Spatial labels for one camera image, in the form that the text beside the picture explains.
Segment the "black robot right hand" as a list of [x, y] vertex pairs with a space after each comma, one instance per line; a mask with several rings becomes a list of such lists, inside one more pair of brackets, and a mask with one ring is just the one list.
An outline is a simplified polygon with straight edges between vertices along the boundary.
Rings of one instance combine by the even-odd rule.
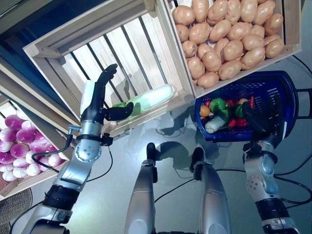
[[283, 139], [285, 118], [280, 95], [261, 102], [261, 109], [251, 108], [250, 102], [242, 104], [242, 114], [253, 129], [253, 141], [267, 141], [276, 148]]

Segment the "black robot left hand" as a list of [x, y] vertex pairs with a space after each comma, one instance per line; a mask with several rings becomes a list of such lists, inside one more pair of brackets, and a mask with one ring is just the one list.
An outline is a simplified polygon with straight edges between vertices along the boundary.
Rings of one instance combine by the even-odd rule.
[[91, 120], [102, 124], [104, 120], [118, 121], [129, 117], [134, 104], [129, 102], [124, 107], [104, 108], [105, 87], [117, 72], [117, 64], [109, 65], [96, 82], [87, 81], [80, 104], [80, 121]]

